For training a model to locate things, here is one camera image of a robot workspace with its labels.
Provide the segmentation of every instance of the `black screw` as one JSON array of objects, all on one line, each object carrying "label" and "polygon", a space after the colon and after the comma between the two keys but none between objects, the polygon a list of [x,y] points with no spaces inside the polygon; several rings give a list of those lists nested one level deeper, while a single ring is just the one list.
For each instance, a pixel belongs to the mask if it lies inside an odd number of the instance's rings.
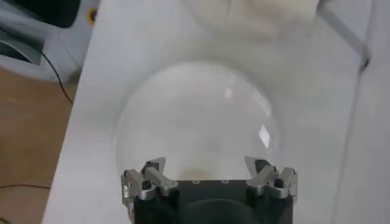
[{"label": "black screw", "polygon": [[152,182],[146,180],[142,182],[142,190],[150,190],[152,188]]},{"label": "black screw", "polygon": [[274,180],[274,186],[277,188],[283,188],[285,186],[285,182],[280,178],[276,178]]}]

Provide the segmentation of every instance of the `transparent plastic dome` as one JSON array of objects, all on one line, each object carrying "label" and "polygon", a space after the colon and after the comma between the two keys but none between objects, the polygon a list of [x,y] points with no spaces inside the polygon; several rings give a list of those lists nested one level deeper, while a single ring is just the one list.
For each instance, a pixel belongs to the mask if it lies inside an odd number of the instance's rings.
[{"label": "transparent plastic dome", "polygon": [[244,74],[188,62],[157,72],[132,94],[116,158],[119,172],[165,156],[173,179],[248,179],[244,156],[272,162],[278,141],[269,101]]}]

